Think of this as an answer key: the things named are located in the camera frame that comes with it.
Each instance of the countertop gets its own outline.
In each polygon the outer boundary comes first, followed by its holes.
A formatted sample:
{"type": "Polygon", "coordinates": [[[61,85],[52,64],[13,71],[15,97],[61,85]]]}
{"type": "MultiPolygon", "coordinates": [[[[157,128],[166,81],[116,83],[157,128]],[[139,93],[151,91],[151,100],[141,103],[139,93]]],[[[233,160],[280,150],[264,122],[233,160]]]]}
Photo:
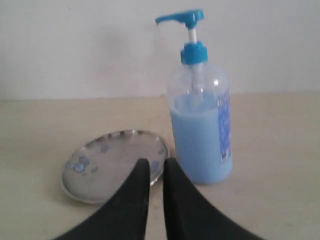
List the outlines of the countertop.
{"type": "MultiPolygon", "coordinates": [[[[0,101],[0,238],[49,240],[91,215],[98,206],[63,194],[60,170],[77,147],[130,128],[174,147],[163,96],[0,101]]],[[[231,134],[231,176],[201,193],[267,240],[319,240],[320,92],[232,95],[231,134]]],[[[158,182],[146,240],[164,239],[158,182]]]]}

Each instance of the white wall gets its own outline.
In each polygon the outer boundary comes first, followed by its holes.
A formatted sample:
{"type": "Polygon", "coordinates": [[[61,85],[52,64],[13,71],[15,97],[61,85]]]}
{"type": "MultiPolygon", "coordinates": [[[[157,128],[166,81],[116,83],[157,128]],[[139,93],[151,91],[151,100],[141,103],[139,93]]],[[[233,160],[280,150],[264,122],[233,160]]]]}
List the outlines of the white wall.
{"type": "Polygon", "coordinates": [[[192,8],[233,92],[320,90],[319,0],[0,0],[0,99],[160,95],[192,8]]]}

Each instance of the blue label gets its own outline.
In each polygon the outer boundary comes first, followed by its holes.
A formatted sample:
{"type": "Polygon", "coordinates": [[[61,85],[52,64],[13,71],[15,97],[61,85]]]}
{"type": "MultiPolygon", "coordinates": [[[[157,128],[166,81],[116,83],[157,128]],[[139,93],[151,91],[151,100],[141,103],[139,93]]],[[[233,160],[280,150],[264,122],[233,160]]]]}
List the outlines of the blue label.
{"type": "Polygon", "coordinates": [[[230,95],[229,91],[226,91],[223,95],[220,95],[216,99],[216,105],[218,107],[219,118],[219,133],[220,133],[220,152],[221,159],[225,159],[230,156],[230,95]]]}

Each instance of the white pump stem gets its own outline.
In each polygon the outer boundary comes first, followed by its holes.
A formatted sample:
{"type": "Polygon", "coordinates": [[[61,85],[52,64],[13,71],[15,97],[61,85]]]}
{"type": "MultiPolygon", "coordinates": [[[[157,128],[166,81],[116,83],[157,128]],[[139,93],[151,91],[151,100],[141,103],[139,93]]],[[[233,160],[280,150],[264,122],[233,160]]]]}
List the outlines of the white pump stem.
{"type": "Polygon", "coordinates": [[[190,43],[196,44],[197,43],[197,33],[196,33],[196,28],[192,28],[188,30],[189,34],[189,41],[190,43]]]}

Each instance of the blue pump head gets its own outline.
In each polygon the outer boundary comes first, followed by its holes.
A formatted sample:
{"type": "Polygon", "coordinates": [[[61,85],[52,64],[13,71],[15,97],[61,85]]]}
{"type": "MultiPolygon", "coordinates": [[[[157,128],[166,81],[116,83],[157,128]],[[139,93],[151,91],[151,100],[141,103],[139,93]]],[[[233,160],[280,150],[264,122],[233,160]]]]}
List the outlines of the blue pump head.
{"type": "Polygon", "coordinates": [[[185,43],[184,48],[180,51],[181,62],[184,65],[200,64],[208,60],[207,48],[202,44],[202,42],[197,41],[196,35],[196,25],[199,20],[204,18],[204,12],[201,9],[197,9],[160,16],[155,19],[156,24],[174,20],[185,24],[188,28],[190,42],[185,43]]]}

